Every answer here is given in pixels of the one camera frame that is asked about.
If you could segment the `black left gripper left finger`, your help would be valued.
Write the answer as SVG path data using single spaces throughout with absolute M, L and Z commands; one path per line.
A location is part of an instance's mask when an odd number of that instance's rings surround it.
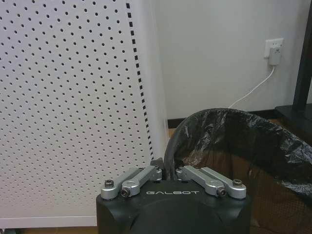
M 149 180 L 162 180 L 163 158 L 152 160 L 145 168 L 130 168 L 115 179 L 108 179 L 100 190 L 104 200 L 115 199 L 118 195 L 129 198 L 140 193 L 140 188 Z

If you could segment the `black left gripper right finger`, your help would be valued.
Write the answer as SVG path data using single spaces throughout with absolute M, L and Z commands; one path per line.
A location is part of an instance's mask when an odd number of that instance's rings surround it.
M 246 198 L 246 186 L 241 180 L 230 179 L 209 167 L 196 169 L 190 165 L 178 166 L 175 169 L 175 176 L 179 182 L 188 186 L 176 194 L 206 194 L 219 199 Z

